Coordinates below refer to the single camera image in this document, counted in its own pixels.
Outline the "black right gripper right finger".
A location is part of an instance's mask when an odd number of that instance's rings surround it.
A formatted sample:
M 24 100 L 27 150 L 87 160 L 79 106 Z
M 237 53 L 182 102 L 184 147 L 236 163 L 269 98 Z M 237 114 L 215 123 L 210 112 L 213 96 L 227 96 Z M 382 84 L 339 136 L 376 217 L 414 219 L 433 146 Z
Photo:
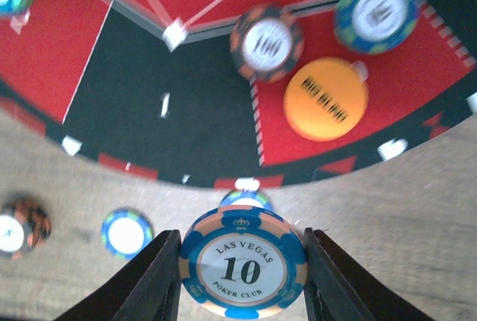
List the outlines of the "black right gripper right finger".
M 305 229 L 304 244 L 309 320 L 433 320 L 382 284 L 324 231 Z

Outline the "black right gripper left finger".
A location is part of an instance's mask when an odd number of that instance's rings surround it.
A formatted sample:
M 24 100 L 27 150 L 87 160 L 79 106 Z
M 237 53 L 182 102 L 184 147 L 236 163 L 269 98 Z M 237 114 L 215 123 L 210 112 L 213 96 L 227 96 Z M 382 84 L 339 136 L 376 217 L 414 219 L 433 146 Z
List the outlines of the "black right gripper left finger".
M 110 280 L 58 320 L 176 320 L 181 281 L 178 230 L 165 230 Z

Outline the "green chip stack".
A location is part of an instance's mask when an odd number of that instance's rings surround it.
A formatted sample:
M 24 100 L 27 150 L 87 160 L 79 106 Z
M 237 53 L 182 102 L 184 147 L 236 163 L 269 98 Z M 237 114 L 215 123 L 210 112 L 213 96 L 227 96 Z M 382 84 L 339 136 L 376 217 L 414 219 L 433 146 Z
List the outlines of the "green chip stack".
M 101 241 L 115 257 L 131 260 L 154 239 L 154 230 L 143 213 L 132 208 L 110 212 L 101 224 Z

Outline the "blue purple chip stack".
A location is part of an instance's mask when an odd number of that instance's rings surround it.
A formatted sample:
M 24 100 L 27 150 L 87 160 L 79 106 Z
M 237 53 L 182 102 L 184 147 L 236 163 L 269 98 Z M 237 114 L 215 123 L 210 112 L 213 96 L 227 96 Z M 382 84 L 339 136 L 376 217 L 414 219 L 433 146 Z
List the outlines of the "blue purple chip stack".
M 222 317 L 254 320 L 278 314 L 307 279 L 303 242 L 278 214 L 225 206 L 201 215 L 183 239 L 181 281 L 191 297 Z

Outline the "brown chip stack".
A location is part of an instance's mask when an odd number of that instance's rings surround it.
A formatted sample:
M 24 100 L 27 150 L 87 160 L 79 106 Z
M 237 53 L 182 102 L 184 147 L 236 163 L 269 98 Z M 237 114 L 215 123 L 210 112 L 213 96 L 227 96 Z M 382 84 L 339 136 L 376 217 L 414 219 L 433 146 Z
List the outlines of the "brown chip stack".
M 1 206 L 1 257 L 20 258 L 50 234 L 51 220 L 37 200 L 18 198 Z

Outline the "orange big blind button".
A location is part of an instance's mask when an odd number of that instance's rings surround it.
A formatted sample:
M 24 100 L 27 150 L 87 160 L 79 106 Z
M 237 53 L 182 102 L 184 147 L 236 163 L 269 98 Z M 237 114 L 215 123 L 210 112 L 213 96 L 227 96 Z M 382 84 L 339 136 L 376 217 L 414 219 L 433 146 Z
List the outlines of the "orange big blind button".
M 362 61 L 324 57 L 307 63 L 285 90 L 288 124 L 300 136 L 317 142 L 346 135 L 367 109 L 367 77 Z

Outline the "round red black poker mat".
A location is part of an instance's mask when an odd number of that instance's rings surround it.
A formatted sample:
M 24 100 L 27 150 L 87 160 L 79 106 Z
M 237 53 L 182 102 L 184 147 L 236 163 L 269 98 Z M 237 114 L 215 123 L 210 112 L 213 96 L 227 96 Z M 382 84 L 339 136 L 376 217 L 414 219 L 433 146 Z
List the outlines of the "round red black poker mat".
M 357 126 L 303 138 L 282 108 L 287 80 L 249 83 L 229 35 L 260 3 L 303 29 L 300 65 L 362 60 Z M 1 20 L 1 107 L 69 155 L 149 179 L 232 188 L 318 181 L 392 159 L 476 113 L 476 0 L 420 0 L 417 27 L 361 57 L 333 34 L 338 0 L 34 0 Z

